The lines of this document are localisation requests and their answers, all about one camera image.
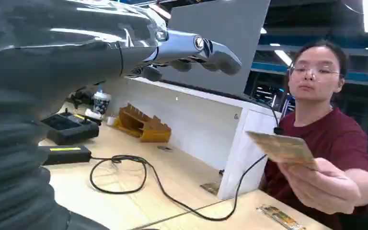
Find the person's hand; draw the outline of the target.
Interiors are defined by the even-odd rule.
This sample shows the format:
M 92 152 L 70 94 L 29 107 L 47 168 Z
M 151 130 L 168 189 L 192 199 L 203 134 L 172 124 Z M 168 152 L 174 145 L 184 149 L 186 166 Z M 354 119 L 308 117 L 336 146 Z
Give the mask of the person's hand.
M 307 207 L 326 214 L 351 214 L 368 203 L 359 176 L 359 169 L 341 171 L 325 159 L 316 159 L 318 170 L 301 164 L 279 163 L 298 200 Z

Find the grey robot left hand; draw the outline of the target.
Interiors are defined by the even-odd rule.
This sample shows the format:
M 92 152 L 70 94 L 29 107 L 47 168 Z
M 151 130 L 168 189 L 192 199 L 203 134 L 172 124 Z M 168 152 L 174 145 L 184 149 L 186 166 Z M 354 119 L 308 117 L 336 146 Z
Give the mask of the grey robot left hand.
M 112 0 L 0 0 L 0 121 L 42 120 L 111 77 L 161 78 L 192 63 L 234 75 L 225 45 L 171 30 L 155 11 Z

